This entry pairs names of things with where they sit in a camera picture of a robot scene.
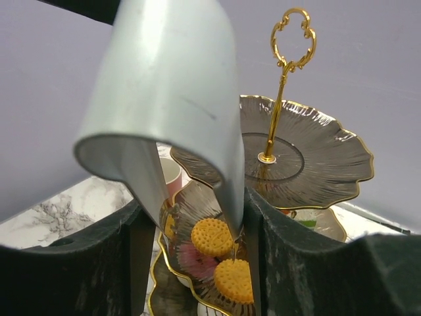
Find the green layered square cake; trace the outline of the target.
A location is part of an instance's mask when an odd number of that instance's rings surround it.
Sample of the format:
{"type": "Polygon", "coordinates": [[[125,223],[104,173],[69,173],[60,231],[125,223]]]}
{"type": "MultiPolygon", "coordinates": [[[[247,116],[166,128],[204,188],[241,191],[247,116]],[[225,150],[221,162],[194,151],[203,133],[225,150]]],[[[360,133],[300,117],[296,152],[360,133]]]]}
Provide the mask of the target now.
{"type": "Polygon", "coordinates": [[[311,209],[293,210],[291,218],[309,229],[314,229],[317,222],[316,211],[311,209]]]}

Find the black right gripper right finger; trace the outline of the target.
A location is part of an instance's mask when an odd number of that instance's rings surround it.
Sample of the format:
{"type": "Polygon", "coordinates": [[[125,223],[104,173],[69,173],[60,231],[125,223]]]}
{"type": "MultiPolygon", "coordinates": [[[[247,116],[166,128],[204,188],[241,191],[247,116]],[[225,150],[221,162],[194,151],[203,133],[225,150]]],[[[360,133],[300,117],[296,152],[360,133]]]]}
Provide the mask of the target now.
{"type": "Polygon", "coordinates": [[[244,191],[257,315],[419,315],[420,237],[374,234],[348,244],[244,191]]]}

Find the orange jam biscuit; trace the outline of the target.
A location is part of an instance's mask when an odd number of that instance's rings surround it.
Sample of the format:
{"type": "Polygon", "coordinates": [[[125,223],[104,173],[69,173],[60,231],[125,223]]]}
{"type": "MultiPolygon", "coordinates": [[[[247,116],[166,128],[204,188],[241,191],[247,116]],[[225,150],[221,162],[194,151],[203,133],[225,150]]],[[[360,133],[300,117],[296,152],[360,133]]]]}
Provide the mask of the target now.
{"type": "Polygon", "coordinates": [[[191,230],[191,241],[195,248],[210,257],[222,257],[234,245],[228,225],[220,219],[202,219],[191,230]]]}

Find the pink frosted donut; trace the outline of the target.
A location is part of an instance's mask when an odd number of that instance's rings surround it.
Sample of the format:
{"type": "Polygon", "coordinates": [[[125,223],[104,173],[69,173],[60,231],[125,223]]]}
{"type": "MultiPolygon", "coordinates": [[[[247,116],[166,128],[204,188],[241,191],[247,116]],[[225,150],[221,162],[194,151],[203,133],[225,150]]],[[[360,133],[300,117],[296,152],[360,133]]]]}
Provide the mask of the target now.
{"type": "Polygon", "coordinates": [[[177,260],[184,275],[192,281],[200,282],[212,280],[214,270],[219,264],[217,259],[202,254],[193,244],[179,246],[177,260]]]}

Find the pink mug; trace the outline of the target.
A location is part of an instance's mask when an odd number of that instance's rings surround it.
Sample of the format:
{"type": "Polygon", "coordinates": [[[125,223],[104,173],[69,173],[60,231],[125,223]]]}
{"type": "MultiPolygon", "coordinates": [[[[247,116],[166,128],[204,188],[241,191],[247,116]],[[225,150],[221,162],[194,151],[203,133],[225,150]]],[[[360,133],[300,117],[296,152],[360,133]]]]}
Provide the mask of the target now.
{"type": "Polygon", "coordinates": [[[161,167],[170,198],[182,188],[182,168],[177,162],[161,157],[161,167]]]}

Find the orange waffle biscuit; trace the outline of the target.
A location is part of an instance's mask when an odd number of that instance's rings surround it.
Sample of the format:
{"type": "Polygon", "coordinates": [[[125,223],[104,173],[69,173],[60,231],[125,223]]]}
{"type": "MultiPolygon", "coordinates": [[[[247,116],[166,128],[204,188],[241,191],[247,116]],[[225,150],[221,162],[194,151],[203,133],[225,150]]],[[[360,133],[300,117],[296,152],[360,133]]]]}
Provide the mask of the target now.
{"type": "Polygon", "coordinates": [[[225,298],[235,303],[254,303],[251,273],[246,260],[220,262],[214,270],[214,283],[225,298]]]}

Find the three-tier grey cake stand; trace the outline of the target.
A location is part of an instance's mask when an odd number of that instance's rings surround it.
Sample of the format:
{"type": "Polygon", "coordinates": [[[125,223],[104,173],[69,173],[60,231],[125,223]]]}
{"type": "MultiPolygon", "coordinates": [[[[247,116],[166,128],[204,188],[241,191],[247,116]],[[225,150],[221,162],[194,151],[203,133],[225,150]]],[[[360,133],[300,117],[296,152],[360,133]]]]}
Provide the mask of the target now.
{"type": "MultiPolygon", "coordinates": [[[[273,208],[291,216],[293,210],[329,209],[358,196],[359,184],[374,176],[374,157],[363,141],[333,117],[282,95],[239,98],[244,145],[245,186],[254,189],[273,208]]],[[[225,298],[213,279],[192,281],[178,264],[178,247],[193,244],[191,230],[207,218],[227,225],[214,195],[220,176],[200,158],[178,148],[171,158],[186,171],[189,183],[172,200],[175,209],[164,216],[162,255],[169,270],[192,291],[199,303],[226,315],[254,315],[252,304],[225,298]]],[[[222,257],[246,260],[244,227],[232,250],[222,257]]]]}

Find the metal serving tongs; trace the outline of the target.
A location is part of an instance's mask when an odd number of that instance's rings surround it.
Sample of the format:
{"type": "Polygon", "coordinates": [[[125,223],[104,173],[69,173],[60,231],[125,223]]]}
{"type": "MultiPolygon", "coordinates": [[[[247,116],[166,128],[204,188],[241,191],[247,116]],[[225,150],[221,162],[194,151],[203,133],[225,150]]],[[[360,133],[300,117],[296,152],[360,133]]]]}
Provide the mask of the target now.
{"type": "Polygon", "coordinates": [[[123,183],[158,223],[168,192],[157,144],[214,171],[230,233],[243,227],[244,146],[235,37],[218,1],[122,1],[80,135],[77,162],[123,183]]]}

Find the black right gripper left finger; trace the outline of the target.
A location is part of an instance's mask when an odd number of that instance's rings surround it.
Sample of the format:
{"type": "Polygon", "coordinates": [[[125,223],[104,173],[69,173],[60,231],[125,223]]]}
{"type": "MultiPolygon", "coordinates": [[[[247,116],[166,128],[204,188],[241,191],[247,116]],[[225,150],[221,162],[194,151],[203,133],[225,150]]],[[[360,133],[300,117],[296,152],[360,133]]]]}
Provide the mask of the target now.
{"type": "Polygon", "coordinates": [[[1,247],[2,315],[141,315],[155,224],[136,201],[46,247],[1,247]]]}

